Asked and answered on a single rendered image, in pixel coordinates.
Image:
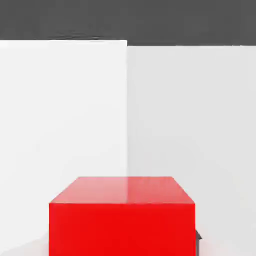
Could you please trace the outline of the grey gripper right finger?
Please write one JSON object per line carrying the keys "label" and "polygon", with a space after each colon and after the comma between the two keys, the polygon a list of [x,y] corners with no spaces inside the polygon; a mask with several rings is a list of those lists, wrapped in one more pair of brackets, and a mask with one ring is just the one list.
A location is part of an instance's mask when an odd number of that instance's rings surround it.
{"label": "grey gripper right finger", "polygon": [[242,249],[239,244],[225,242],[213,242],[203,237],[196,231],[196,256],[250,256],[250,253]]}

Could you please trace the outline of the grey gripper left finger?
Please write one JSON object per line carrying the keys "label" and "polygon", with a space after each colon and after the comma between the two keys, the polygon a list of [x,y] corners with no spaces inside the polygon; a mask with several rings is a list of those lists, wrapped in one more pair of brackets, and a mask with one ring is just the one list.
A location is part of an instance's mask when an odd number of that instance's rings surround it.
{"label": "grey gripper left finger", "polygon": [[49,234],[46,233],[40,239],[5,251],[0,256],[49,256]]}

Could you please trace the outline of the small red cube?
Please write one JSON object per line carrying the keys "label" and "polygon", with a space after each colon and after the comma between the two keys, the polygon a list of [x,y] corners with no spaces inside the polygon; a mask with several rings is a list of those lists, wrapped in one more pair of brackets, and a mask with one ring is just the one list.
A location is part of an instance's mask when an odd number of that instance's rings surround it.
{"label": "small red cube", "polygon": [[172,177],[80,177],[49,203],[49,256],[196,256],[196,205]]}

